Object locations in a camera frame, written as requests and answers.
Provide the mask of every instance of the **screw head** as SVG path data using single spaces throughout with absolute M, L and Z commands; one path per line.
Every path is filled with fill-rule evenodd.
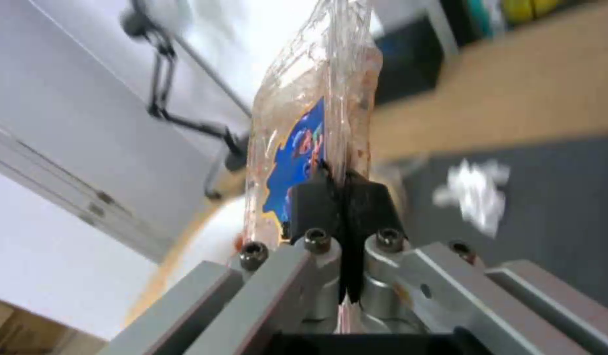
M 383 228 L 376 232 L 376 246 L 384 252 L 403 251 L 405 237 L 394 228 Z
M 259 241 L 245 243 L 238 255 L 241 267 L 247 271 L 258 270 L 268 257 L 269 249 Z
M 324 254 L 331 249 L 331 236 L 324 229 L 308 229 L 304 233 L 304 247 L 313 254 Z
M 468 244 L 463 241 L 451 241 L 448 243 L 448 247 L 462 258 L 462 260 L 466 261 L 470 265 L 475 265 L 475 259 L 477 258 L 477 254 Z

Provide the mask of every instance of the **blue printed label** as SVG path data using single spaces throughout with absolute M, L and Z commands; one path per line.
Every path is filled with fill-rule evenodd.
M 293 126 L 275 153 L 274 167 L 267 179 L 268 197 L 263 212 L 281 224 L 290 219 L 291 187 L 308 180 L 324 158 L 324 99 Z

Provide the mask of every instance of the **crumpled paper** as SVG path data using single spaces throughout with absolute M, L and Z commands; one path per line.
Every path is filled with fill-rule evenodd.
M 497 189 L 509 179 L 509 167 L 488 160 L 448 168 L 446 185 L 433 191 L 433 204 L 439 207 L 458 206 L 463 220 L 480 232 L 494 238 L 505 211 L 505 195 Z

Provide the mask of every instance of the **transparent plastic packaging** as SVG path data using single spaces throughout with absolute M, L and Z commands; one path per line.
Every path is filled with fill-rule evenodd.
M 337 184 L 345 169 L 368 176 L 369 124 L 382 58 L 367 0 L 320 0 L 263 79 L 252 108 L 245 240 L 270 249 L 288 220 L 289 188 L 320 159 Z

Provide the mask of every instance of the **wooden desk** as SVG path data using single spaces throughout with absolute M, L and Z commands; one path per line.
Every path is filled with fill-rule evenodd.
M 586 4 L 465 49 L 433 92 L 378 108 L 374 164 L 608 133 L 608 1 Z M 242 174 L 223 181 L 229 196 Z M 129 321 L 158 299 L 185 248 L 221 204 L 198 215 L 170 250 Z

